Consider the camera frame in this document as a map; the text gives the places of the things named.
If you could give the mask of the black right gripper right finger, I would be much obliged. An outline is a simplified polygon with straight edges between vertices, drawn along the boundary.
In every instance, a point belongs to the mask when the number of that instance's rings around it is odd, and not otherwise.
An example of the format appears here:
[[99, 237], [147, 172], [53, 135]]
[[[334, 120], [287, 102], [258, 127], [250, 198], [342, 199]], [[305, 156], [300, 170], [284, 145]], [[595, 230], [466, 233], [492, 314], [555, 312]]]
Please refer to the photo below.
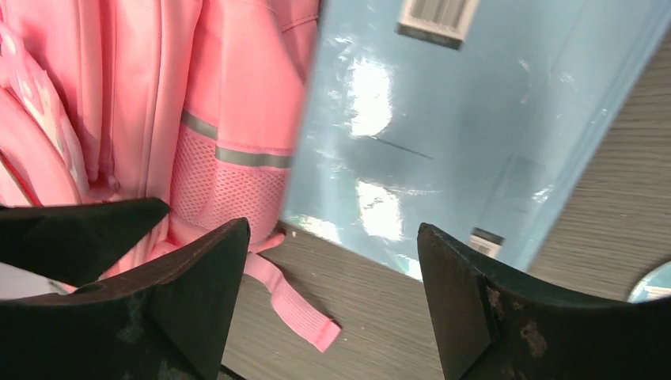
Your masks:
[[670, 300], [556, 286], [423, 223], [419, 263], [447, 379], [667, 379]]

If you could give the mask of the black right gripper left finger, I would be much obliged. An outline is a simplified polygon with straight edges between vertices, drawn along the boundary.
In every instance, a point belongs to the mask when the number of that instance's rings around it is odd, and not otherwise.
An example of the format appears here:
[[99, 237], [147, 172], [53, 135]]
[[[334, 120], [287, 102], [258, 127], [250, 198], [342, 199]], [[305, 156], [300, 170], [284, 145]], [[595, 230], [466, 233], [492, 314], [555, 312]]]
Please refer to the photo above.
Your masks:
[[2, 378], [217, 378], [249, 236], [234, 219], [74, 293], [2, 301]]

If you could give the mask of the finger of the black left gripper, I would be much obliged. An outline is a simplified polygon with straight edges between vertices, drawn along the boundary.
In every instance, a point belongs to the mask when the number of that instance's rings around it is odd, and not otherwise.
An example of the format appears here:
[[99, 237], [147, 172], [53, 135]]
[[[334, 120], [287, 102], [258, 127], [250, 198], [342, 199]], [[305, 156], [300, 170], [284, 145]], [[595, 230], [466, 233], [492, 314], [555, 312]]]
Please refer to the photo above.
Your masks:
[[80, 287], [96, 281], [168, 213], [158, 198], [2, 207], [1, 262]]

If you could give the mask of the pink student backpack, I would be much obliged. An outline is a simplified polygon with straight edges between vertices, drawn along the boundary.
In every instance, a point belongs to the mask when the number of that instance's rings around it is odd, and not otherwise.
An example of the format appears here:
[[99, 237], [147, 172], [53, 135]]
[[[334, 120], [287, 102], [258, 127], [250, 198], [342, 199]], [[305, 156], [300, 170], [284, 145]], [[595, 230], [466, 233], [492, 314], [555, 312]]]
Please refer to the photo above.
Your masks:
[[339, 325], [262, 257], [279, 221], [317, 38], [317, 1], [4, 1], [1, 201], [152, 197], [171, 210], [86, 283], [244, 217], [244, 272], [324, 352]]

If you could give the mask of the light blue thin notebook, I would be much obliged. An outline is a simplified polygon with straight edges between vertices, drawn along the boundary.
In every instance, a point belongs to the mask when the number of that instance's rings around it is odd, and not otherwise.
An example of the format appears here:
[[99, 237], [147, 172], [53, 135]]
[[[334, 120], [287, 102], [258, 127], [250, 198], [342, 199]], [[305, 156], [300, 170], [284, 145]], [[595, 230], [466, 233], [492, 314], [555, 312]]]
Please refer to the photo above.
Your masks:
[[325, 1], [283, 220], [415, 279], [419, 225], [529, 269], [670, 25], [667, 1], [482, 1], [460, 48], [405, 1]]

